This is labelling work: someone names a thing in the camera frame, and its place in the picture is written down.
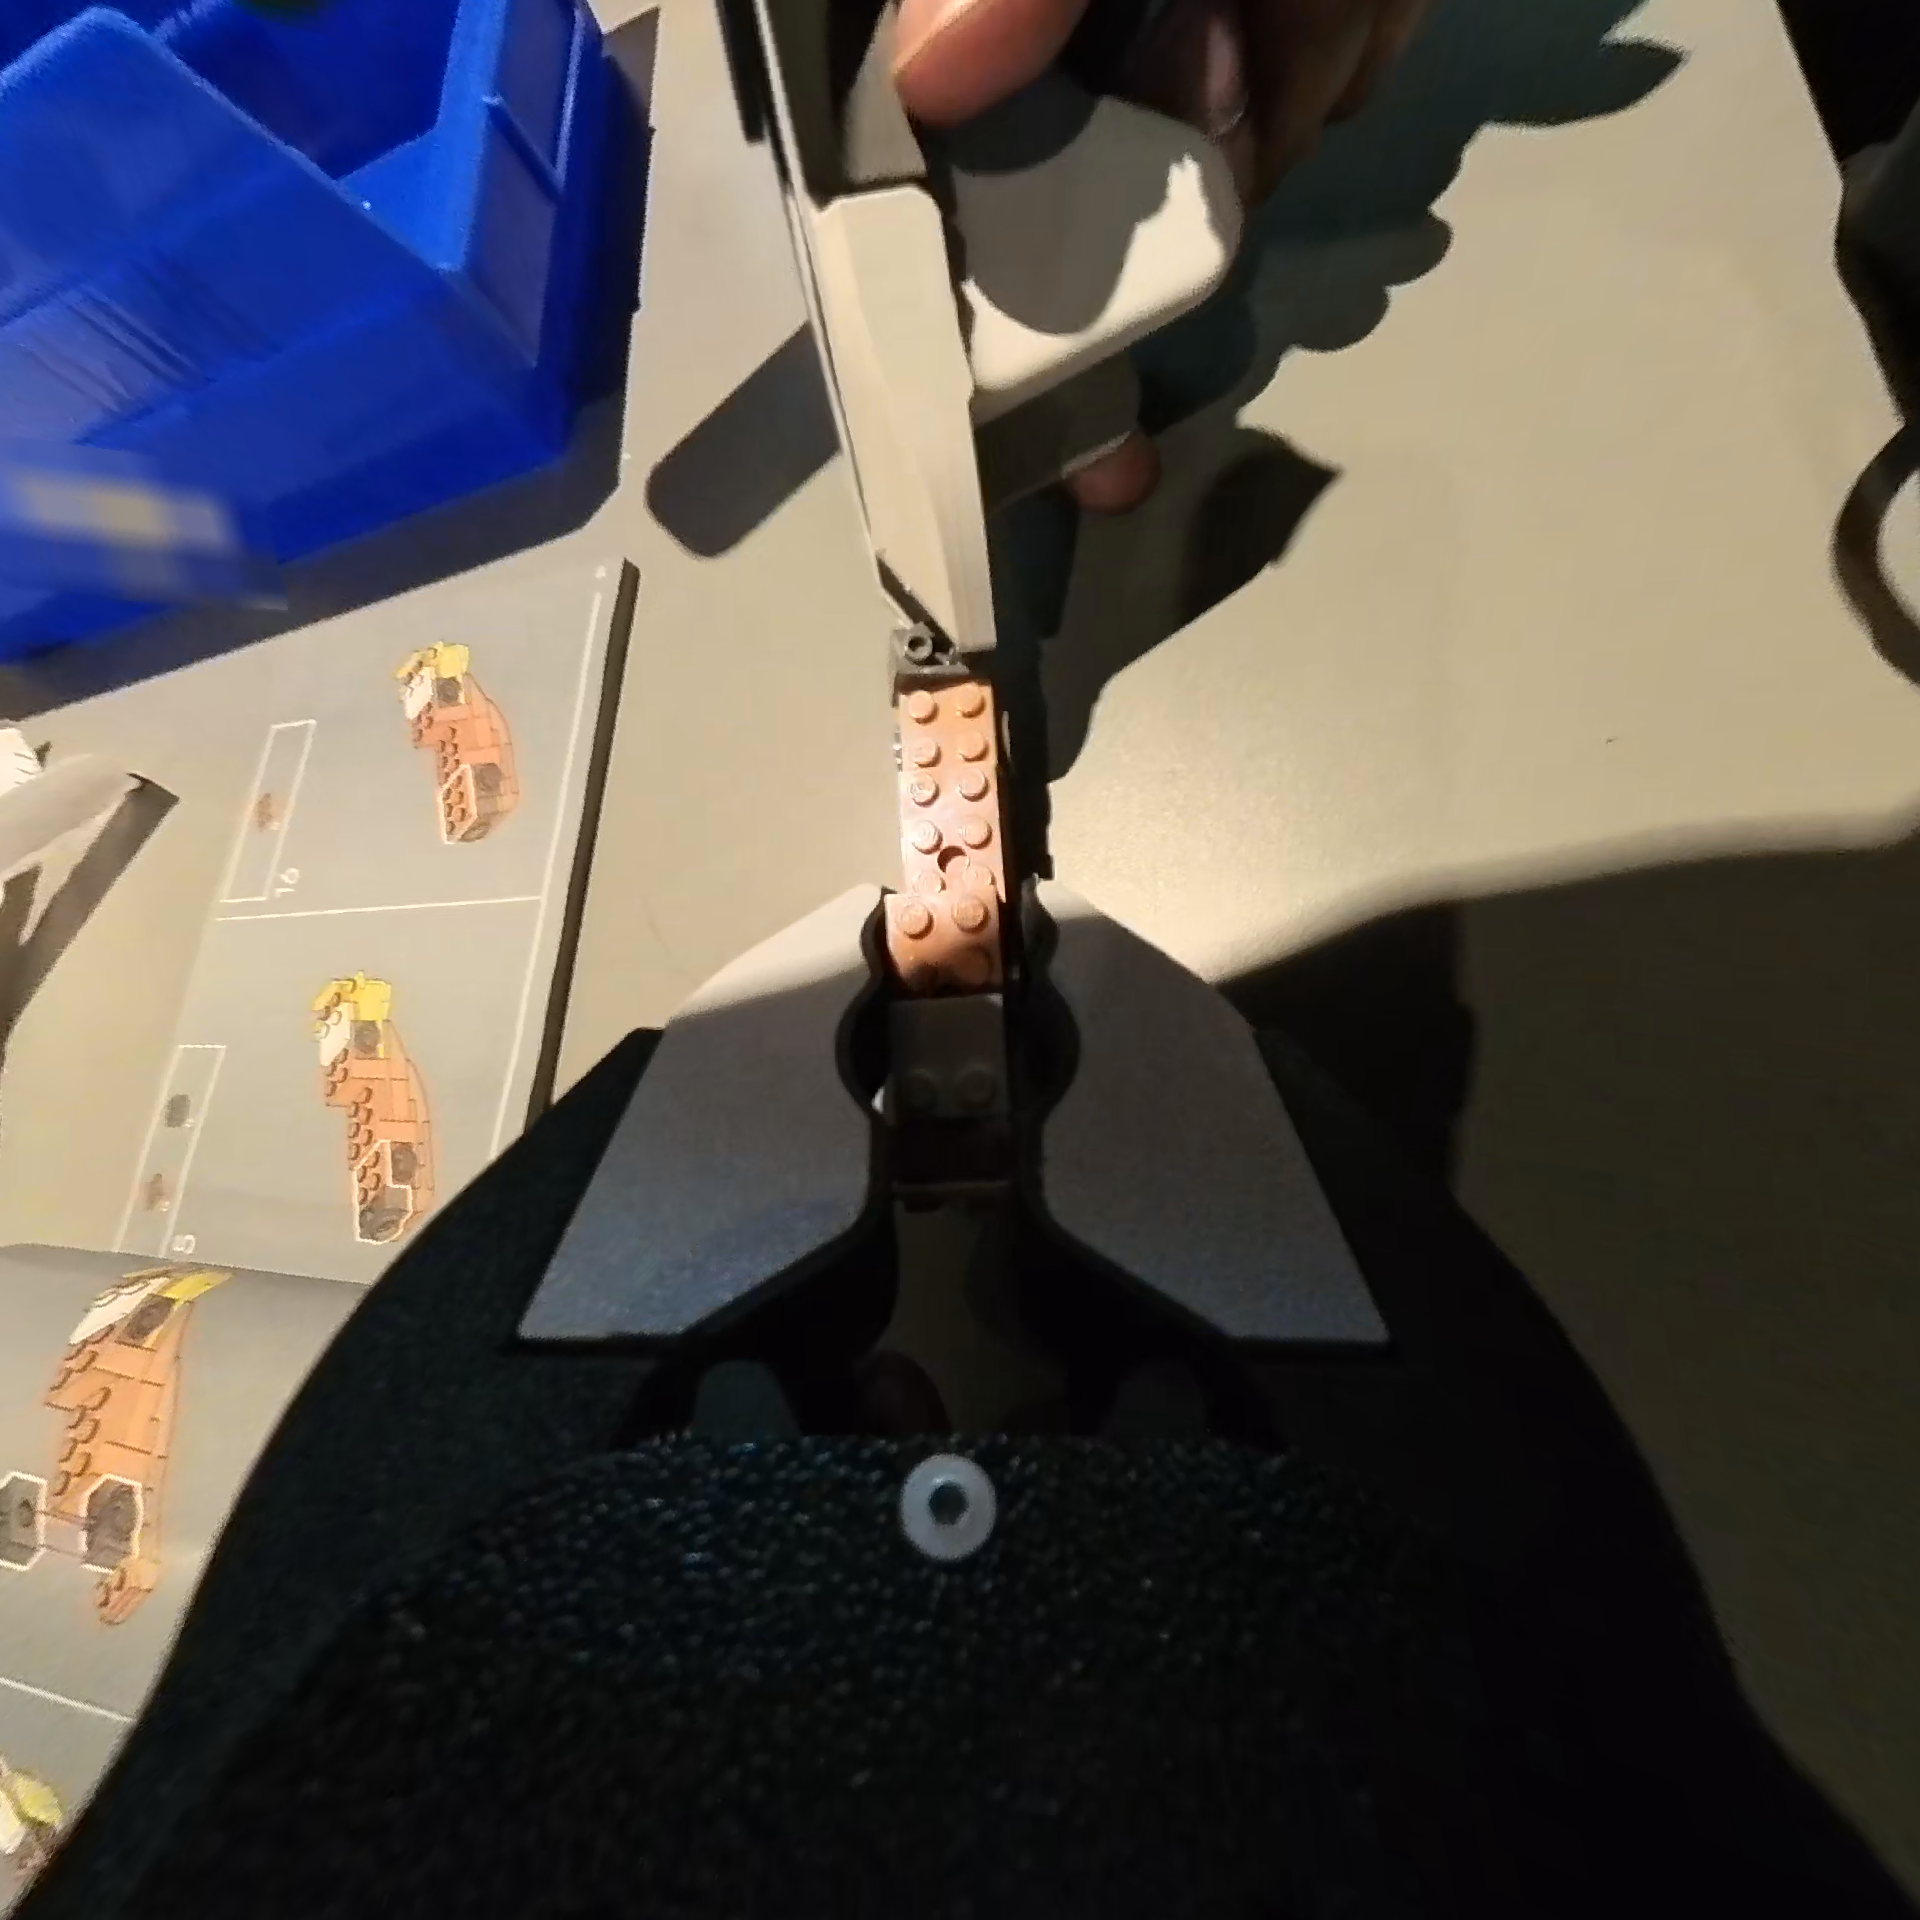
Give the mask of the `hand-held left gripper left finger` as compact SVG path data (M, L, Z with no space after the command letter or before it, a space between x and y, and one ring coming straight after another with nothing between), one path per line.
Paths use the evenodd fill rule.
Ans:
M862 1426L897 1299L883 890L713 972L660 1029L519 1321L539 1358L640 1361L668 1403L728 1365Z

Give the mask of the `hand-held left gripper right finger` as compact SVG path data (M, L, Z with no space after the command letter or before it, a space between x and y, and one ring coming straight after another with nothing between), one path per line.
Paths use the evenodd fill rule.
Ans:
M1222 991L1061 881L1028 881L1008 1260L1068 1416L1130 1383L1177 1425L1264 1426L1264 1374L1387 1358L1387 1321Z

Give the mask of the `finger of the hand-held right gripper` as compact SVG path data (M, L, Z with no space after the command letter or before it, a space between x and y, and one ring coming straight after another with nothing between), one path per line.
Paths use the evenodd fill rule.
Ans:
M967 656L997 651L974 374L944 222L907 184L788 214L807 324L887 599Z

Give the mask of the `orange toy brick model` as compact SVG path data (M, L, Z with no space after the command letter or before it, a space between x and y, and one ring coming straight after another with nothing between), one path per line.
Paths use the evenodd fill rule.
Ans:
M883 902L892 1185L907 1212L987 1212L1028 1164L1043 1090L1032 879L984 674L901 677L897 885Z

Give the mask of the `large blue plastic bin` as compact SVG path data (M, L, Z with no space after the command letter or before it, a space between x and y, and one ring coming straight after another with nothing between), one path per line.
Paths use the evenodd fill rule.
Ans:
M589 5L5 5L5 454L281 565L557 460L623 112Z

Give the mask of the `grey desk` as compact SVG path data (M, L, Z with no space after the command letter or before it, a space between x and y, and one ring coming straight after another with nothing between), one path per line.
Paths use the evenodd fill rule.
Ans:
M35 743L181 796L7 1055L5 1240L107 1251L251 768L427 603L636 565L557 1087L887 852L883 611L773 374L746 476L650 472L803 307L708 5L612 5L658 128L623 476L599 517ZM1739 1675L1858 1818L1918 1745L1918 495L1881 641L1837 583L1896 422L1772 5L1436 5L1274 204L1250 364L1072 540L1052 861L1452 1190L1650 1456Z

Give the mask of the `person's right hand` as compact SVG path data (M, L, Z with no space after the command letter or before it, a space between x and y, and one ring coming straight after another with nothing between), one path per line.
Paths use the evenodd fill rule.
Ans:
M1066 67L1194 128L1244 214L1398 67L1426 5L901 5L901 109L955 132Z

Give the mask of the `grey instruction booklet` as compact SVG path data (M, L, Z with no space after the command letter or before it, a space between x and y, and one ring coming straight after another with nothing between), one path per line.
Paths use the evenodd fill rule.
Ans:
M5 830L5 1907L322 1346L553 1090L634 611L503 563L14 734L113 807Z

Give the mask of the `person's black jacket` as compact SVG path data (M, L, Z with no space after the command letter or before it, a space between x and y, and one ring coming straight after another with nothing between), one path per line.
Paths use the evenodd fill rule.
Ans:
M1918 495L1918 112L1844 164L1836 266L1902 419L1837 509L1836 578L1886 666L1918 683L1918 592L1886 565L1893 508Z

